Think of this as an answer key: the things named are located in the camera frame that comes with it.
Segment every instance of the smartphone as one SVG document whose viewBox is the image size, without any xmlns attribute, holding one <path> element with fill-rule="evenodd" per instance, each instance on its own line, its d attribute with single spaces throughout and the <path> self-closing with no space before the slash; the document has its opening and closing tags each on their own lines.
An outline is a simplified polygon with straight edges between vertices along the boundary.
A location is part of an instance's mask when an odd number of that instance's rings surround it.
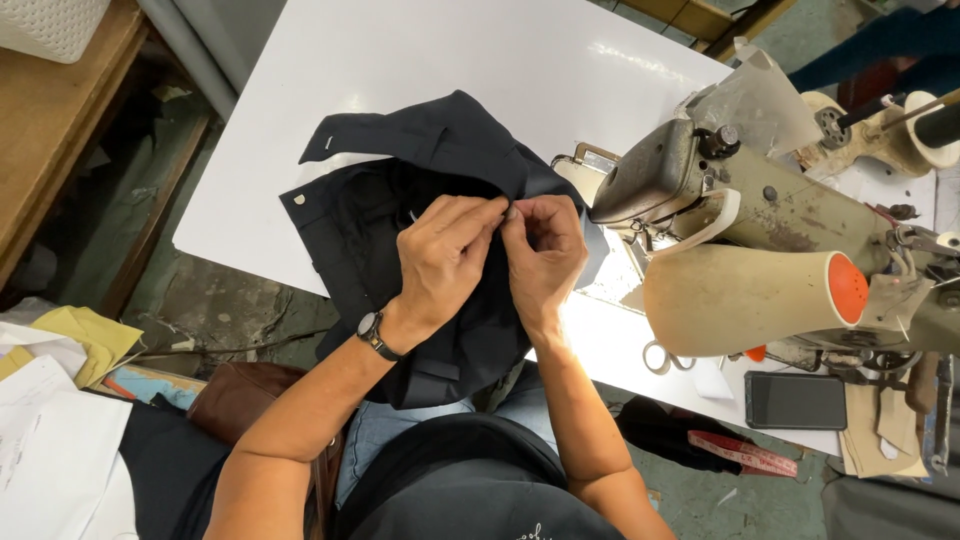
<svg viewBox="0 0 960 540">
<path fill-rule="evenodd" d="M 748 371 L 747 426 L 755 430 L 845 430 L 847 397 L 837 377 Z"/>
</svg>

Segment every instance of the wristwatch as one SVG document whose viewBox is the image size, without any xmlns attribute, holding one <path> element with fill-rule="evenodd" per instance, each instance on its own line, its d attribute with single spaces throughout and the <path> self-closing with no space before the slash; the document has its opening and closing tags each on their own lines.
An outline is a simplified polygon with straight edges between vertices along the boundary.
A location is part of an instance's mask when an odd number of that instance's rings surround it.
<svg viewBox="0 0 960 540">
<path fill-rule="evenodd" d="M 370 343 L 370 346 L 373 347 L 381 356 L 390 360 L 391 362 L 396 362 L 404 357 L 399 353 L 395 353 L 387 346 L 386 343 L 380 339 L 380 323 L 383 322 L 383 312 L 378 311 L 377 313 L 367 313 L 360 319 L 360 325 L 357 327 L 357 337 Z"/>
</svg>

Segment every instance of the brown leather bag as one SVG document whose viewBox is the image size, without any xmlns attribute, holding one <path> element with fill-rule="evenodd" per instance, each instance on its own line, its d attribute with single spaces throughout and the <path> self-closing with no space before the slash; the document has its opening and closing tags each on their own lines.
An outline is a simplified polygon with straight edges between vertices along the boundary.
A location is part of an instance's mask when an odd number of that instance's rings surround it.
<svg viewBox="0 0 960 540">
<path fill-rule="evenodd" d="M 186 416 L 202 430 L 234 445 L 263 411 L 304 375 L 306 370 L 299 367 L 268 362 L 222 363 Z M 311 540 L 323 540 L 328 531 L 337 475 L 344 454 L 345 429 L 337 433 L 310 466 L 311 487 L 314 488 L 311 496 L 317 502 Z"/>
</svg>

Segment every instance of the trousers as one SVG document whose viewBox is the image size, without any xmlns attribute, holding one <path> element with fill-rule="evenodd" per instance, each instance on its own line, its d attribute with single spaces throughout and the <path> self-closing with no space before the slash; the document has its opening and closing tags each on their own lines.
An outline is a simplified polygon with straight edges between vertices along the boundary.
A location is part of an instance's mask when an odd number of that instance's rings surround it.
<svg viewBox="0 0 960 540">
<path fill-rule="evenodd" d="M 347 500 L 357 481 L 384 445 L 420 422 L 461 412 L 475 412 L 470 397 L 450 405 L 403 410 L 396 410 L 389 404 L 363 401 L 347 432 L 344 459 L 340 465 L 334 499 L 337 508 Z M 526 361 L 513 389 L 493 415 L 517 422 L 546 441 L 554 452 L 557 451 L 557 439 L 550 425 L 546 394 L 543 392 L 543 382 L 540 380 L 536 363 Z"/>
<path fill-rule="evenodd" d="M 847 80 L 878 61 L 916 57 L 892 90 L 924 90 L 942 96 L 960 87 L 960 8 L 920 13 L 900 8 L 789 75 L 799 92 Z"/>
</svg>

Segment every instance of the white basket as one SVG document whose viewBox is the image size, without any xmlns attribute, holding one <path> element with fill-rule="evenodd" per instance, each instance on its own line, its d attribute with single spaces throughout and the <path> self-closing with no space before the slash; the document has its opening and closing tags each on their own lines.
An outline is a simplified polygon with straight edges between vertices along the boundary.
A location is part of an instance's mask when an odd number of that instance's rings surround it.
<svg viewBox="0 0 960 540">
<path fill-rule="evenodd" d="M 46 60 L 80 59 L 110 0 L 0 0 L 0 47 Z"/>
</svg>

